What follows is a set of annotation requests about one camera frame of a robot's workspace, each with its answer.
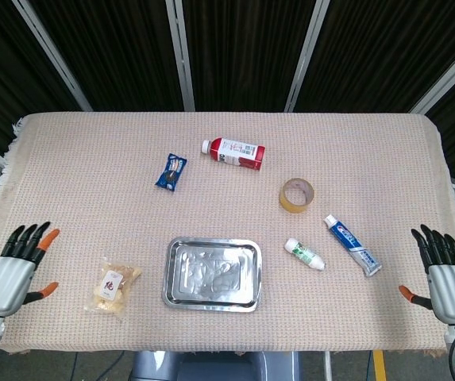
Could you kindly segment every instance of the robotic hand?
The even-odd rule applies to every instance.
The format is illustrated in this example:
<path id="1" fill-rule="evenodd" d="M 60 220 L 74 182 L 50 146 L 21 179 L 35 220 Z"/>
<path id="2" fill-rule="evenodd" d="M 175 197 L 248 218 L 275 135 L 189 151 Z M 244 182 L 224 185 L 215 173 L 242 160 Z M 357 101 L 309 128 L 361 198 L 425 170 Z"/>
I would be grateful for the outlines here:
<path id="1" fill-rule="evenodd" d="M 49 296 L 57 287 L 53 282 L 38 292 L 29 292 L 38 264 L 44 258 L 49 245 L 60 231 L 54 229 L 42 241 L 44 231 L 51 225 L 31 225 L 25 231 L 19 226 L 9 237 L 0 256 L 0 341 L 5 331 L 3 323 L 7 316 L 19 311 L 23 304 L 35 302 Z"/>
<path id="2" fill-rule="evenodd" d="M 414 295 L 405 286 L 400 286 L 399 290 L 409 302 L 432 310 L 437 319 L 449 326 L 445 342 L 449 350 L 449 371 L 455 380 L 455 240 L 448 234 L 442 236 L 431 231 L 425 225 L 421 225 L 421 230 L 424 236 L 414 229 L 411 232 L 418 242 L 430 299 Z"/>

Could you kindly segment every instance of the masking tape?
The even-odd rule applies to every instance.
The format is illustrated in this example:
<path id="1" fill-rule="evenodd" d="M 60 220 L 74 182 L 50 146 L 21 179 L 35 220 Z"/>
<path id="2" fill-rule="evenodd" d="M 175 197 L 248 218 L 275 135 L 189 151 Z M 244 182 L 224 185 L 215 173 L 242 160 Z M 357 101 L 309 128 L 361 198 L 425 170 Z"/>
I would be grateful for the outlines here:
<path id="1" fill-rule="evenodd" d="M 294 204 L 287 199 L 285 192 L 288 189 L 299 189 L 305 194 L 305 203 L 301 205 Z M 314 188 L 305 179 L 294 178 L 288 180 L 280 190 L 280 204 L 289 213 L 301 213 L 307 210 L 308 205 L 314 199 Z"/>

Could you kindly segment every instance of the bottle cap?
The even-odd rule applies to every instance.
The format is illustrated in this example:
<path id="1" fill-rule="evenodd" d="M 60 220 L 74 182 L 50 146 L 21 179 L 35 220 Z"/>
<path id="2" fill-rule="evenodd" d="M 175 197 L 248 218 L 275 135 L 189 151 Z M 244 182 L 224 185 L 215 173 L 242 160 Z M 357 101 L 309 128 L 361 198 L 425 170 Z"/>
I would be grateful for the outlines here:
<path id="1" fill-rule="evenodd" d="M 209 140 L 203 141 L 202 147 L 201 147 L 202 153 L 206 153 L 206 154 L 210 153 L 210 143 L 211 143 L 211 141 L 209 141 Z"/>
<path id="2" fill-rule="evenodd" d="M 319 270 L 319 271 L 324 271 L 326 269 L 326 264 L 318 256 L 316 256 L 314 258 L 314 260 L 312 260 L 312 262 L 310 262 L 309 266 L 314 268 L 315 270 Z"/>
<path id="3" fill-rule="evenodd" d="M 296 248 L 296 245 L 298 244 L 298 240 L 295 238 L 289 238 L 283 248 L 285 248 L 288 252 L 292 254 L 292 250 Z"/>
<path id="4" fill-rule="evenodd" d="M 328 217 L 324 219 L 324 222 L 326 223 L 326 225 L 328 225 L 328 229 L 331 229 L 331 226 L 334 226 L 338 222 L 338 219 L 336 219 L 330 214 Z"/>

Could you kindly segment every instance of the metal tray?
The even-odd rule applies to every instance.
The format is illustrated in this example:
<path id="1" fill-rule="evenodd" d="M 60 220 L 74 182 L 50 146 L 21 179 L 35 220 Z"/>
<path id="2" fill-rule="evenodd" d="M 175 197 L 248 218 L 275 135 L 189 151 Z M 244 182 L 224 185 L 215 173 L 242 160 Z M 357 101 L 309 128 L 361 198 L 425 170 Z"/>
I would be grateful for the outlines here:
<path id="1" fill-rule="evenodd" d="M 261 270 L 255 242 L 177 237 L 168 247 L 162 297 L 176 308 L 251 312 L 260 300 Z"/>

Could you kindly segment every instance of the barcode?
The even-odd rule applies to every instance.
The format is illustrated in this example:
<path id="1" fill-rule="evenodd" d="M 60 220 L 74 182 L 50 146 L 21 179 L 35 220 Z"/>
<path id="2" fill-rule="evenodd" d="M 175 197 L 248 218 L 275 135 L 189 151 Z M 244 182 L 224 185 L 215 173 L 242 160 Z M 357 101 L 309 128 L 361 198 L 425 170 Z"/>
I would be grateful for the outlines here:
<path id="1" fill-rule="evenodd" d="M 244 153 L 246 155 L 253 155 L 254 149 L 255 149 L 254 147 L 250 147 L 249 145 L 246 145 L 245 149 L 241 150 L 241 153 Z"/>

